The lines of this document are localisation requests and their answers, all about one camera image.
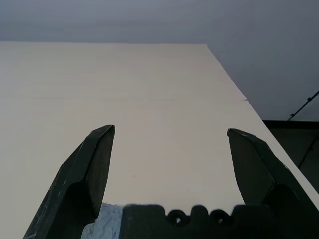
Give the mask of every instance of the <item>gray wall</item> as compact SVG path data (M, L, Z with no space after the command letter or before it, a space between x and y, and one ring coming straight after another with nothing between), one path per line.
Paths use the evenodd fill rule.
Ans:
M0 40L207 43L262 119L286 120L319 90L318 12L318 0L2 0ZM295 120L318 109L319 97Z
M271 128L275 136L296 166L299 166L309 146L315 141L312 150L305 157L300 171L319 193L319 129L281 129Z

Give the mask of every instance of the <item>white panel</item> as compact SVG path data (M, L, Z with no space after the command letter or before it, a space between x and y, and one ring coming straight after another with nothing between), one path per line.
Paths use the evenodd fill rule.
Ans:
M22 238L63 161L116 133L103 201L228 213L243 200L227 129L265 140L319 197L205 45L0 43L0 231Z

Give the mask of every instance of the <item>wire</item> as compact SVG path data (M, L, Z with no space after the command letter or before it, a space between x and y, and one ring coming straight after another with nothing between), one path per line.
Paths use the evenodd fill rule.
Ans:
M319 95L319 91L318 91L317 93L315 93L312 97L308 98L308 99L307 99L307 102L306 102L303 106L301 106L301 108L300 108L299 110L297 110L296 113L291 114L291 115L290 115L290 118L289 118L287 121L290 121L293 117L295 117L296 114L298 114L299 111L301 111L307 104L309 104L309 102L312 101L317 95Z
M298 166L299 169L301 168L301 165L302 165L302 164L304 163L304 161L306 160L306 157L308 156L309 152L310 152L311 150L313 150L313 145L315 144L315 142L316 142L318 139L319 139L319 137L317 136L317 137L315 137L315 138L313 139L313 141L311 142L309 148L307 149L307 151L306 151L306 153L305 153L303 159L301 160L301 162L300 162L300 164L299 164L299 166Z

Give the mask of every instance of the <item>dark object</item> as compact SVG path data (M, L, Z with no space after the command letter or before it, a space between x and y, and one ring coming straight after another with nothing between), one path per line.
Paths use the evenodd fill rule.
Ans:
M24 239L79 239L99 215L115 128L92 131L64 162Z
M256 136L228 131L234 171L246 204L267 204L281 232L319 238L319 212L290 170Z
M236 180L248 205L210 215L195 206L165 216L157 205L126 206L120 239L319 238L319 213L291 172L256 136L229 129ZM114 127L93 132L61 166L24 239L80 239L97 218L104 194Z
M303 106L301 106L301 107L299 108L299 110L297 110L296 113L291 114L291 115L290 115L290 118L289 118L287 121L290 121L293 117L295 117L296 114L298 114L298 113L299 113L307 104L309 104L309 102L311 102L317 95L319 95L319 91L318 91L317 93L315 93L312 97L309 97L309 98L307 99L307 102L306 102Z
M123 209L119 239L278 239L277 220L267 205L236 206L208 214L195 206L190 217L182 211L165 216L159 205L130 205Z
M267 128L319 129L318 121L263 120Z

